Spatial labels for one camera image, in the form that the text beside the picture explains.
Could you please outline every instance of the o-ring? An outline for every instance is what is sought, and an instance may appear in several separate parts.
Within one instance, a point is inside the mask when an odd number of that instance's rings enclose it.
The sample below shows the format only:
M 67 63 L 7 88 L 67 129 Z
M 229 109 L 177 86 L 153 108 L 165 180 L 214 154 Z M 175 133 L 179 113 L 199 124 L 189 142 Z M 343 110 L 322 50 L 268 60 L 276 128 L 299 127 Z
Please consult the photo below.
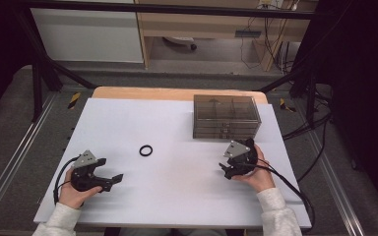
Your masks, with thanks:
M 147 154 L 144 154 L 144 153 L 143 153 L 143 149 L 144 149 L 144 148 L 149 148 L 149 149 L 150 149 L 150 152 L 147 153 Z M 151 155 L 152 153 L 153 153 L 153 148 L 152 148 L 151 146 L 149 146 L 149 145 L 142 146 L 142 147 L 140 148 L 140 155 L 142 155 L 142 156 L 149 156 L 149 155 Z

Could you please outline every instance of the finger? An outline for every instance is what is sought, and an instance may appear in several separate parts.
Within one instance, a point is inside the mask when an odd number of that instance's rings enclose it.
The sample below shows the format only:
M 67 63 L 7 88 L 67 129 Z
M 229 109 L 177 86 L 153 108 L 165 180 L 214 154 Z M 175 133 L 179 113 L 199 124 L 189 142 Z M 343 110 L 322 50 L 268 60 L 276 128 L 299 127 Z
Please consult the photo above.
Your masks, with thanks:
M 73 172 L 73 167 L 70 167 L 70 169 L 66 172 L 66 176 L 64 177 L 64 183 L 70 181 L 70 179 L 72 178 L 72 172 Z
M 259 157 L 259 159 L 266 160 L 262 150 L 257 145 L 254 145 L 254 148 L 257 151 L 257 156 Z
M 231 177 L 231 180 L 236 180 L 236 181 L 245 181 L 246 176 L 245 175 L 234 175 Z
M 263 159 L 258 159 L 257 165 L 263 166 L 263 167 L 269 167 L 269 160 L 263 160 Z
M 94 188 L 91 188 L 91 189 L 85 191 L 84 194 L 85 194 L 85 197 L 88 199 L 91 196 L 99 193 L 101 190 L 102 190 L 102 187 L 101 186 L 97 186 L 97 187 L 94 187 Z

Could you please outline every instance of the hand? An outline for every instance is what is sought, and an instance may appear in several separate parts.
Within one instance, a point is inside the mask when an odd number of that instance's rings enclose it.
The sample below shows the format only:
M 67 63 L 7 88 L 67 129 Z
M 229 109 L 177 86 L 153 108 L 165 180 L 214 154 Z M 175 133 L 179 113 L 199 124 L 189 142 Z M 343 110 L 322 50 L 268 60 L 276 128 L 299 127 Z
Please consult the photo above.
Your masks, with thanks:
M 61 187 L 61 193 L 59 198 L 59 203 L 71 208 L 79 208 L 85 200 L 95 195 L 102 190 L 101 186 L 94 187 L 85 192 L 79 192 L 73 188 L 70 184 L 70 178 L 72 176 L 73 168 L 70 168 L 66 172 L 66 177 L 64 179 L 64 184 Z
M 259 160 L 257 160 L 257 165 L 269 167 L 269 161 L 265 159 L 265 155 L 262 153 L 260 148 L 257 145 L 254 145 L 254 148 L 257 150 L 257 155 L 259 157 Z M 248 175 L 235 175 L 232 176 L 231 179 L 249 184 L 257 191 L 257 193 L 260 193 L 263 190 L 275 188 L 275 182 L 273 181 L 272 174 L 268 170 L 257 167 Z

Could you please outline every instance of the white table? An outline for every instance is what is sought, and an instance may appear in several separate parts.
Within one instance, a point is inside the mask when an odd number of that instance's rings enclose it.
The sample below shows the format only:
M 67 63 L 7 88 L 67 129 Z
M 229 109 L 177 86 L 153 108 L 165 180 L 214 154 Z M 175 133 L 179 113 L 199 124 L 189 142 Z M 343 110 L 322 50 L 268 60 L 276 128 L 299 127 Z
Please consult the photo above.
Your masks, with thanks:
M 271 105 L 258 104 L 262 125 L 255 142 L 266 158 L 297 187 Z M 90 98 L 34 222 L 54 210 L 52 191 L 61 167 L 89 149 L 106 165 L 96 176 L 123 181 L 111 192 L 85 202 L 79 223 L 90 226 L 260 228 L 261 208 L 255 192 L 227 180 L 219 163 L 226 140 L 193 140 L 193 101 Z M 154 151 L 139 155 L 143 145 Z M 310 227 L 300 199 L 275 176 L 301 227 Z

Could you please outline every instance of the floor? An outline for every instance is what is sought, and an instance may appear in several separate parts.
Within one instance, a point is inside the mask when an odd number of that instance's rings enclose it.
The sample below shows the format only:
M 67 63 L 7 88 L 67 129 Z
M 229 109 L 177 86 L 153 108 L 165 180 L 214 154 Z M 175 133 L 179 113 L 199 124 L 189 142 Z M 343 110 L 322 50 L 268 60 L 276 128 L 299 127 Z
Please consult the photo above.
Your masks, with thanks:
M 198 49 L 175 45 L 157 38 L 152 52 L 149 69 L 142 65 L 109 65 L 100 70 L 99 65 L 70 64 L 85 79 L 104 86 L 161 87 L 191 89 L 259 89 L 280 78 L 283 73 L 277 69 L 263 72 L 260 68 L 251 40 L 196 39 Z M 295 48 L 291 45 L 286 61 L 292 60 Z M 62 78 L 65 88 L 61 92 L 48 93 L 54 103 L 46 120 L 26 149 L 23 161 L 18 163 L 16 173 L 10 178 L 7 190 L 0 200 L 0 235 L 31 234 L 36 228 L 32 219 L 38 208 L 39 199 L 45 193 L 54 174 L 63 148 L 69 143 L 86 98 L 91 90 L 78 87 L 72 81 Z M 32 118 L 31 72 L 20 71 L 0 102 L 0 176 L 18 144 L 29 129 Z M 267 94 L 274 105 L 275 113 L 283 134 L 303 123 L 300 107 L 304 98 L 292 99 L 288 90 L 290 84 L 280 86 Z M 74 109 L 67 109 L 74 92 L 81 97 Z M 320 85 L 319 91 L 330 95 L 330 88 Z M 281 98 L 285 106 L 281 107 Z M 317 119 L 329 112 L 323 101 L 319 101 Z M 313 162 L 318 144 L 322 141 L 323 129 L 285 142 L 295 175 L 300 176 Z M 344 146 L 336 125 L 327 124 L 324 154 L 334 169 L 335 176 L 347 196 L 352 213 L 361 226 L 360 232 L 347 228 L 347 218 L 341 211 L 338 193 L 330 185 L 326 165 L 320 161 L 302 182 L 301 191 L 307 194 L 315 208 L 315 225 L 308 235 L 378 235 L 378 195 L 364 172 L 351 168 L 351 159 Z M 101 235 L 100 228 L 78 226 L 80 232 L 94 232 Z M 248 235 L 260 235 L 260 230 L 249 230 Z

